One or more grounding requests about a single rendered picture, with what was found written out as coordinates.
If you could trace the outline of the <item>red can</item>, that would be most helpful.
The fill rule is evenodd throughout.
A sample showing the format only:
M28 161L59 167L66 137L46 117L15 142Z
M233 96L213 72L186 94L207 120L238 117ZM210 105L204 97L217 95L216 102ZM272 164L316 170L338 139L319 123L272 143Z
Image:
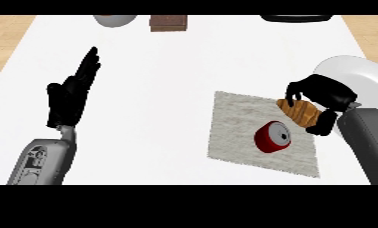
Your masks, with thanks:
M283 150L291 144L291 133L285 124L270 121L254 134L254 143L264 153Z

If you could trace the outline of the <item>brown wooden block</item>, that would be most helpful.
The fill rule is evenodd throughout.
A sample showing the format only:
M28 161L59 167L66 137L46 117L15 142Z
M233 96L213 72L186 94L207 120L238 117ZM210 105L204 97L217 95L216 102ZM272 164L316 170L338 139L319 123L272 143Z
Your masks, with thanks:
M152 32L185 31L188 28L188 16L152 15L149 26Z

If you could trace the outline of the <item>grey fabric placemat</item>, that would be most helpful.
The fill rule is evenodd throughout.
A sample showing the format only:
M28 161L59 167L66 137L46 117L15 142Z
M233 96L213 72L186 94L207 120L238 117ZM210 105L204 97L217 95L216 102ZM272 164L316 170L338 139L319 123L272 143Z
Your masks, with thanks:
M288 127L291 144L283 150L264 153L255 146L254 134L270 121L279 121ZM216 92L208 157L320 177L315 138L283 114L275 99Z

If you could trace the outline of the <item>white plate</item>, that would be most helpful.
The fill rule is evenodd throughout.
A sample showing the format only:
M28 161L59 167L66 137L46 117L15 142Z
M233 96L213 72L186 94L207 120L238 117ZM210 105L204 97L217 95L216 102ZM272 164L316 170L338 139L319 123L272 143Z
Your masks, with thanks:
M378 63L366 58L340 55L323 60L313 73L350 87L363 108L378 109Z

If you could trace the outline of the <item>grey bowl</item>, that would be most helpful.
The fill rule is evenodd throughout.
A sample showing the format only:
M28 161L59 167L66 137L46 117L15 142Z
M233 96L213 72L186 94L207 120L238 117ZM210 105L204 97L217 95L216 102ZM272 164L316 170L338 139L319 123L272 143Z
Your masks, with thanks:
M94 15L94 20L97 23L108 28L121 27L134 19L136 15Z

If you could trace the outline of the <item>golden brown croissant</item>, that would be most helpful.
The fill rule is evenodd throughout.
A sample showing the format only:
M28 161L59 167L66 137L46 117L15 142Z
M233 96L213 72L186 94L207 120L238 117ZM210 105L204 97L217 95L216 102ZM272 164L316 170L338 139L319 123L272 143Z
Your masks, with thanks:
M294 105L289 106L288 101L279 99L276 105L300 127L307 128L316 125L322 111L309 101L294 100Z

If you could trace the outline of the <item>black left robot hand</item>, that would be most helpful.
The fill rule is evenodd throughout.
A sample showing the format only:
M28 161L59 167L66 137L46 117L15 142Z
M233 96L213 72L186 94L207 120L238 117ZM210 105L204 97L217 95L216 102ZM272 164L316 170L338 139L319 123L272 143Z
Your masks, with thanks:
M78 66L78 70L62 84L47 85L49 95L49 119L47 127L74 127L81 119L87 94L94 82L97 70L100 68L97 48L93 47L86 54Z

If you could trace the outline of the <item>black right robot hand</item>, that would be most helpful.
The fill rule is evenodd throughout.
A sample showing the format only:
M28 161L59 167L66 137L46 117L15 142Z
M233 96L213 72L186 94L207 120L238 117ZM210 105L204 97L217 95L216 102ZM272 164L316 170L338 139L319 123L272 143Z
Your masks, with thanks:
M337 80L323 75L312 74L303 80L288 84L285 99L289 106L294 106L292 99L300 100L301 96L306 96L312 102L325 107L316 125L307 127L306 132L328 136L337 121L337 113L347 111L350 104L357 99L357 94Z

